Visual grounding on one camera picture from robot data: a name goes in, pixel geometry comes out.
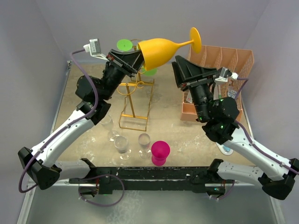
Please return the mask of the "small green wine glass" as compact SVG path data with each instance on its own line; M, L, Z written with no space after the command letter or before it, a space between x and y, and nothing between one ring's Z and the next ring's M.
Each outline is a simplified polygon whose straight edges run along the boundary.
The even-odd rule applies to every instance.
M120 51L130 51L133 47L133 43L128 39L120 39L116 46Z

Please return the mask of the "large green wine glass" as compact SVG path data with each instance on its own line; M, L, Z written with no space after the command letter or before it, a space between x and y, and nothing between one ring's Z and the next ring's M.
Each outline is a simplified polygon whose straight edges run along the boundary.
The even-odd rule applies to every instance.
M157 68L151 69L151 70L145 70L144 68L141 68L139 72L140 72L141 75L150 77L150 76L153 76L157 73Z

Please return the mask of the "yellow plastic goblet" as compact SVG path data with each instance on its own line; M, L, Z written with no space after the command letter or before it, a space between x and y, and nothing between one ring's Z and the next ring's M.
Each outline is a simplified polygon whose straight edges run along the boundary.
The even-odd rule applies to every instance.
M190 29L190 40L182 43L175 43L164 38L154 38L138 43L138 49L141 50L146 71L160 67L170 61L177 50L190 44L192 49L199 53L201 51L201 37L199 31L192 27Z

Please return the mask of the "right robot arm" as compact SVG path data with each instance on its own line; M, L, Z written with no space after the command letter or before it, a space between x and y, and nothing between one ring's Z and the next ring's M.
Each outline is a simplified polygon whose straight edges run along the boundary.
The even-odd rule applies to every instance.
M285 200L299 174L299 160L284 158L250 137L237 121L236 100L232 97L214 99L210 90L212 85L242 78L225 67L201 67L182 56L175 57L172 67L177 87L190 92L196 121L204 124L202 129L209 140L230 148L254 164L251 167L214 160L208 170L208 179L250 183L275 199Z

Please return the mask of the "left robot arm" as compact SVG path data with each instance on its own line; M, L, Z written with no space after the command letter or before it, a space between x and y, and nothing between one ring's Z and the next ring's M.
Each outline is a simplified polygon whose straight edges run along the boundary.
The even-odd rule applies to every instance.
M23 147L18 156L23 167L19 191L25 175L40 189L47 189L58 180L80 178L91 183L96 171L87 159L58 161L59 156L83 133L97 125L107 114L111 98L125 76L133 77L144 64L141 50L119 52L110 50L102 78L92 77L72 59L84 74L78 79L76 95L82 100L71 116L50 136L32 148Z

